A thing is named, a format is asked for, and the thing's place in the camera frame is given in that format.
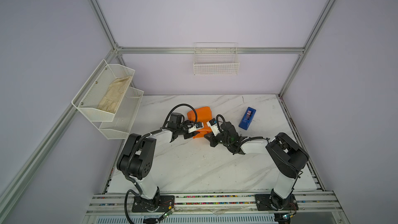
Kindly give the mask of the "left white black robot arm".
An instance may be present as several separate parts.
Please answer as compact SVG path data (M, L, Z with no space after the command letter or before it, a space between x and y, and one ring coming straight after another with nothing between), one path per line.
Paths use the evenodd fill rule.
M182 114L172 113L164 127L143 135L130 134L117 160L117 170L136 187L137 191L133 193L146 200L153 200L159 194L158 186L150 176L158 141L173 142L179 136L189 139L199 134L203 127L202 122L186 120Z

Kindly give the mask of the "yellow orange wrapping paper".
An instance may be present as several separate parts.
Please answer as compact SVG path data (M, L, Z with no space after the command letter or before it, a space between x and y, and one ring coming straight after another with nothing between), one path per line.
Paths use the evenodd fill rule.
M205 134L211 133L212 130L211 128L207 125L207 122L209 122L212 119L212 112L210 107L202 107L199 109L195 109L197 115L198 115L198 120L197 122L201 122L203 124L203 128L198 130L198 134L195 135L193 138L203 138Z

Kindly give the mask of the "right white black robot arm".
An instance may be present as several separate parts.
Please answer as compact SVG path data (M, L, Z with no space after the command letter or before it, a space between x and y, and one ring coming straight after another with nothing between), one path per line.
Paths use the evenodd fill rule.
M261 136L244 137L237 133L229 121L220 124L212 119L206 124L211 133L204 137L211 147L222 144L234 155L269 154L279 170L277 182L272 189L272 198L286 200L290 197L309 155L286 133L280 132L273 139Z

